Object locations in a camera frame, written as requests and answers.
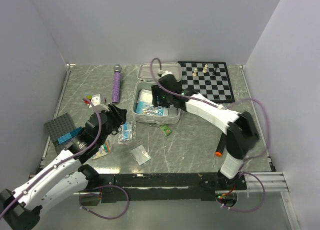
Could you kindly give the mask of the large gauze plastic bag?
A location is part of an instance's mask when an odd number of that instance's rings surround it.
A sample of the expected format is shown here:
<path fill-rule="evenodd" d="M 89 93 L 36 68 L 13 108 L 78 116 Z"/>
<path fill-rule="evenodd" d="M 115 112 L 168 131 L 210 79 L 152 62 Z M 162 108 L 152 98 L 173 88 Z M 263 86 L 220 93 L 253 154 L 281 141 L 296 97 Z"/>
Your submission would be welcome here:
<path fill-rule="evenodd" d="M 150 90 L 142 89 L 138 94 L 137 103 L 144 102 L 148 105 L 152 105 L 153 103 L 152 99 L 153 99 L 152 92 Z"/>

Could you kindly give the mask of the blue packets plastic bag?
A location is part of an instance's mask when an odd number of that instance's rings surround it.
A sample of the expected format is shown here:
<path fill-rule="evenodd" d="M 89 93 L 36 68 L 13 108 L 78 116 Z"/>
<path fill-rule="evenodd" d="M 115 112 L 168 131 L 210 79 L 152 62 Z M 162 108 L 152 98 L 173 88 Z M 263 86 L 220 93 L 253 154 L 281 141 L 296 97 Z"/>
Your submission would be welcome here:
<path fill-rule="evenodd" d="M 120 145 L 133 145 L 136 143 L 136 122 L 127 121 L 118 129 L 118 143 Z"/>

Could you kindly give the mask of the blue white pouch bag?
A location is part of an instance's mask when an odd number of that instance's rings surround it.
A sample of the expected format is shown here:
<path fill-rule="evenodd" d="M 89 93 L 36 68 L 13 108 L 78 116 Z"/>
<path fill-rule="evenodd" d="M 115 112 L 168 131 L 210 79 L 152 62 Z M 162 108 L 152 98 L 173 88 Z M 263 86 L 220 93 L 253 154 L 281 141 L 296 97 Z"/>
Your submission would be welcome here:
<path fill-rule="evenodd" d="M 136 107 L 136 114 L 152 116 L 168 116 L 169 111 L 164 107 L 153 107 L 151 104 L 140 101 Z"/>

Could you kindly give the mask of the white medicine kit case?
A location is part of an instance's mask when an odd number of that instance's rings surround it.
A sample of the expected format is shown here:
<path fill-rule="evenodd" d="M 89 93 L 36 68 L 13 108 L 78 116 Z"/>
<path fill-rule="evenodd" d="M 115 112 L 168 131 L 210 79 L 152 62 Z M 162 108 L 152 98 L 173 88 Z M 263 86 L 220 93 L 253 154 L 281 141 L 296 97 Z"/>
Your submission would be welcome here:
<path fill-rule="evenodd" d="M 160 100 L 164 100 L 165 97 L 158 93 L 160 89 L 154 81 L 155 78 L 159 78 L 160 69 L 165 73 L 171 72 L 177 81 L 182 79 L 182 69 L 176 62 L 161 65 L 155 63 L 152 68 L 149 64 L 141 65 L 137 74 L 139 82 L 134 89 L 131 107 L 133 119 L 137 122 L 171 125 L 179 121 L 181 114 L 179 109 L 173 106 L 160 106 Z"/>

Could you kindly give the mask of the small green medicine box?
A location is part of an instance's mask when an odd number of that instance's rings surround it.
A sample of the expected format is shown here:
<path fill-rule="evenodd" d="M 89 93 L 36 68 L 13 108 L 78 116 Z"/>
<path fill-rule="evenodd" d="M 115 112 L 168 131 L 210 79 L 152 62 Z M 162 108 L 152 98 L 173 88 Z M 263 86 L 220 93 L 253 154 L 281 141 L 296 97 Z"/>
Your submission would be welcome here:
<path fill-rule="evenodd" d="M 166 136 L 169 136 L 169 135 L 172 133 L 171 128 L 170 128 L 168 125 L 166 125 L 166 124 L 160 126 L 160 129 L 162 130 L 162 132 L 163 132 Z"/>

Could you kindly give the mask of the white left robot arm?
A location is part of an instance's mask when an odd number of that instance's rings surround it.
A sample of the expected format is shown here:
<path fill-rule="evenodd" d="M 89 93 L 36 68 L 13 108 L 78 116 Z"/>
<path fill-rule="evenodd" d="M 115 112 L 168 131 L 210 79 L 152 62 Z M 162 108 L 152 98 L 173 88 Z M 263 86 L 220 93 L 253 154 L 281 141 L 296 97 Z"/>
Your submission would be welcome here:
<path fill-rule="evenodd" d="M 32 179 L 0 194 L 0 217 L 13 230 L 31 230 L 41 215 L 70 195 L 93 191 L 98 172 L 86 162 L 98 152 L 108 135 L 115 135 L 127 120 L 127 110 L 114 104 L 94 107 L 94 114 L 58 156 Z"/>

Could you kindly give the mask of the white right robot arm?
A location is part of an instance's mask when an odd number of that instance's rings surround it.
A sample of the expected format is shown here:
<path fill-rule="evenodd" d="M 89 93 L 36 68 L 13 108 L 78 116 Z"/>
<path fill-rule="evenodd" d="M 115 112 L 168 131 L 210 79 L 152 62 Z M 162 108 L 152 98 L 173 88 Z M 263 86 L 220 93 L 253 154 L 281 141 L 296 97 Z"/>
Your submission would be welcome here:
<path fill-rule="evenodd" d="M 156 85 L 151 88 L 154 107 L 171 106 L 187 113 L 199 116 L 219 128 L 225 135 L 227 151 L 224 163 L 219 172 L 219 186 L 230 189 L 235 183 L 235 176 L 245 161 L 247 152 L 259 140 L 259 134 L 252 115 L 239 113 L 209 101 L 191 88 L 182 89 L 175 76 L 169 71 L 160 71 L 155 79 Z"/>

